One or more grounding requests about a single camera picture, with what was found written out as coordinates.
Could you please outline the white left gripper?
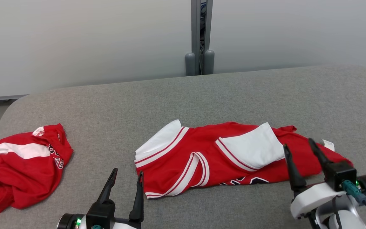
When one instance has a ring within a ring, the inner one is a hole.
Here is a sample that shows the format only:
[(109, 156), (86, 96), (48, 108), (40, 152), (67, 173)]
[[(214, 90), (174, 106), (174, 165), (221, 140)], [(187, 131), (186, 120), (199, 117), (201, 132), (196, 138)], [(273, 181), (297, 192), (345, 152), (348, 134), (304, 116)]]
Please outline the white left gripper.
[[(112, 187), (115, 184), (118, 168), (113, 168), (97, 202), (103, 204), (109, 201)], [(58, 229), (141, 229), (141, 223), (135, 221), (144, 220), (144, 172), (140, 171), (137, 180), (137, 190), (133, 208), (128, 219), (115, 218), (106, 214), (70, 214), (65, 213), (57, 223)]]

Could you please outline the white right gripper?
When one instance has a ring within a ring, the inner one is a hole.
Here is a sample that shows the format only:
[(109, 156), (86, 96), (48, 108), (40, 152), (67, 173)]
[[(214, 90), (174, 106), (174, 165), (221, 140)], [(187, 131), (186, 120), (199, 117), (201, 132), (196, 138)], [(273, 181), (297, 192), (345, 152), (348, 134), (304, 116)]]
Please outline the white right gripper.
[[(313, 154), (317, 157), (324, 174), (328, 172), (328, 165), (332, 162), (321, 151), (316, 142), (308, 139)], [(288, 168), (289, 183), (292, 191), (301, 191), (307, 185), (301, 176), (289, 147), (283, 145), (284, 155)], [(361, 220), (356, 208), (366, 205), (366, 175), (357, 177), (355, 182), (342, 181), (335, 191), (327, 183), (314, 184), (295, 196), (290, 211), (294, 219), (308, 218), (321, 220)]]

